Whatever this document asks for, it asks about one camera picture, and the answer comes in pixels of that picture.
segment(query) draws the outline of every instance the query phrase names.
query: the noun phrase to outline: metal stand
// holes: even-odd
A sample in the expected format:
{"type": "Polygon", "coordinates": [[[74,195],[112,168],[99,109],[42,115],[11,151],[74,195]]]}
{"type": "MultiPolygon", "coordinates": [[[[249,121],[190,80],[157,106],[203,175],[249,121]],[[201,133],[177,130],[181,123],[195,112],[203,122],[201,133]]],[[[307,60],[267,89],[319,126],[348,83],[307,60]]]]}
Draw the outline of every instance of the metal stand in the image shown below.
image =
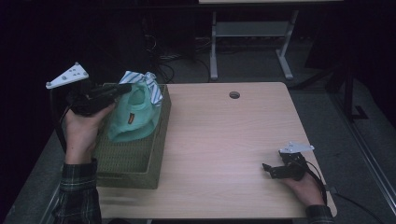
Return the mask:
{"type": "Polygon", "coordinates": [[[294,24],[297,20],[297,16],[298,16],[298,11],[297,10],[293,11],[288,28],[286,29],[285,42],[283,43],[282,48],[276,50],[277,59],[279,60],[280,66],[282,67],[283,74],[285,75],[286,79],[293,79],[293,74],[290,71],[288,62],[286,61],[285,58],[285,54],[289,46],[291,34],[293,33],[294,24]]]}
{"type": "Polygon", "coordinates": [[[212,48],[210,52],[210,78],[217,80],[218,65],[216,58],[216,37],[218,36],[284,36],[285,42],[276,50],[280,66],[286,79],[293,79],[285,54],[288,49],[298,10],[293,11],[289,21],[233,21],[217,22],[216,12],[212,20],[212,48]]]}

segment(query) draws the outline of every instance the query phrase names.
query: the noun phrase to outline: dark floor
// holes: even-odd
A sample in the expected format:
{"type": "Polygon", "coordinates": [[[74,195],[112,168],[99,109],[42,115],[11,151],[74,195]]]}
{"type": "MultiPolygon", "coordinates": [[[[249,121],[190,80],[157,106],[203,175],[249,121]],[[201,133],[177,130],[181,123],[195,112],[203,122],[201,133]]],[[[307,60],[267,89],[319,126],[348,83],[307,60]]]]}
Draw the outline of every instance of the dark floor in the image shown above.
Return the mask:
{"type": "MultiPolygon", "coordinates": [[[[6,124],[2,127],[2,133],[5,134],[2,142],[7,139],[1,151],[1,172],[4,176],[1,211],[5,215],[5,211],[13,204],[5,223],[47,223],[46,211],[50,210],[51,199],[59,183],[63,153],[56,136],[51,134],[53,129],[48,119],[50,109],[45,83],[61,74],[74,61],[81,62],[93,74],[99,74],[93,76],[99,82],[117,80],[122,71],[127,69],[145,72],[156,68],[150,66],[149,55],[142,48],[115,50],[108,47],[114,46],[114,42],[125,43],[125,46],[144,43],[139,37],[141,35],[136,37],[136,33],[114,37],[118,29],[129,26],[127,21],[117,24],[93,22],[89,29],[84,29],[86,27],[78,24],[77,19],[76,23],[68,21],[80,12],[74,5],[40,5],[35,1],[5,1],[2,4],[0,6],[5,7],[0,9],[5,19],[0,24],[2,30],[9,32],[3,33],[5,44],[0,46],[2,67],[8,74],[1,84],[1,90],[4,91],[1,95],[6,108],[11,109],[2,110],[1,116],[2,123],[6,124]],[[107,28],[113,27],[111,29],[114,30],[109,28],[107,33],[108,30],[100,24],[105,24],[107,28]],[[74,32],[86,32],[88,35],[73,35],[74,32]],[[132,51],[139,51],[142,56],[139,59],[125,57],[132,51]]],[[[91,14],[81,18],[100,21],[101,18],[119,16],[111,13],[98,15],[91,11],[91,14]]],[[[279,40],[269,39],[255,43],[259,45],[257,48],[245,46],[235,49],[227,48],[230,45],[225,44],[225,49],[218,56],[219,79],[216,82],[280,81],[288,86],[301,83],[321,70],[304,67],[312,40],[298,39],[293,39],[287,54],[294,80],[283,77],[277,62],[275,48],[279,40]]],[[[172,49],[162,52],[168,58],[177,53],[172,49]]],[[[174,70],[174,83],[207,82],[208,52],[198,53],[196,59],[199,61],[175,60],[161,65],[161,69],[168,77],[172,74],[171,68],[174,70]]],[[[164,82],[160,73],[157,76],[159,82],[164,82]]],[[[363,108],[368,119],[357,119],[353,123],[346,121],[338,109],[338,101],[343,99],[343,89],[338,93],[327,93],[324,87],[328,80],[325,77],[302,91],[290,91],[308,139],[316,147],[315,154],[322,173],[330,187],[336,187],[339,193],[364,205],[384,223],[396,223],[396,213],[391,210],[384,190],[379,187],[378,179],[369,168],[370,162],[361,150],[362,147],[371,149],[389,184],[396,186],[396,167],[393,162],[396,158],[396,131],[381,110],[382,107],[379,108],[375,103],[377,100],[371,94],[373,90],[367,89],[358,80],[355,81],[353,103],[363,108]],[[356,140],[355,129],[365,141],[363,145],[356,140]]],[[[396,106],[392,100],[394,95],[388,99],[390,105],[396,106]]],[[[335,217],[337,223],[375,223],[371,216],[354,204],[337,196],[333,198],[338,210],[335,217]]]]}

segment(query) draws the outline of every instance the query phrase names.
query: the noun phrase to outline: wooden table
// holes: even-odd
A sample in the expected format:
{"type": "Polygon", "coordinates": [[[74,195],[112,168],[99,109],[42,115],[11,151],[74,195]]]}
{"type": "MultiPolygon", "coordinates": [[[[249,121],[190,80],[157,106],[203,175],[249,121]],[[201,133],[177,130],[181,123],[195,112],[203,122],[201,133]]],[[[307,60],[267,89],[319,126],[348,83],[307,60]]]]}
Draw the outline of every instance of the wooden table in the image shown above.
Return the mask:
{"type": "MultiPolygon", "coordinates": [[[[289,141],[309,144],[283,83],[168,85],[172,109],[157,189],[98,188],[103,217],[305,217],[262,169],[289,141]],[[240,93],[239,99],[229,96],[240,93]]],[[[312,151],[303,153],[318,167],[312,151]]],[[[329,195],[329,206],[336,209],[329,195]]]]}

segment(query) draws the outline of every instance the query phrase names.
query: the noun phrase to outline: finger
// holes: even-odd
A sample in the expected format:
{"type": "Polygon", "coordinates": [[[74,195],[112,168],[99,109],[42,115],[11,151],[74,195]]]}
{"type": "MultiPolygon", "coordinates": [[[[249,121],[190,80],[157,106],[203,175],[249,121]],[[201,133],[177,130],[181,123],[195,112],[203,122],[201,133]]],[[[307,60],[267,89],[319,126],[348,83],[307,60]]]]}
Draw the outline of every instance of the finger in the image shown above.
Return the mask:
{"type": "Polygon", "coordinates": [[[103,119],[108,113],[110,113],[114,108],[116,107],[116,104],[113,103],[111,105],[109,105],[108,107],[102,109],[101,111],[99,111],[95,117],[99,118],[99,119],[103,119]]]}

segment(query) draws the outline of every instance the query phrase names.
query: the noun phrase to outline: hand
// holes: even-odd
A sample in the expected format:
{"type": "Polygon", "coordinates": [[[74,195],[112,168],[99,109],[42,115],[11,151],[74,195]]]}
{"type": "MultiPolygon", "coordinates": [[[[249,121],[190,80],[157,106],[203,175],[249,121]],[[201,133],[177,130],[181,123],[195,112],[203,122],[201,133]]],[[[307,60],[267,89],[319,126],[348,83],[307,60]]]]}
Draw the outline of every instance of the hand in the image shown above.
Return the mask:
{"type": "Polygon", "coordinates": [[[110,113],[115,104],[109,105],[91,117],[76,115],[72,110],[66,114],[66,164],[90,163],[95,148],[96,135],[102,119],[110,113]]]}
{"type": "Polygon", "coordinates": [[[305,206],[324,204],[318,184],[310,174],[305,173],[300,181],[291,178],[281,181],[291,188],[305,206]]]}

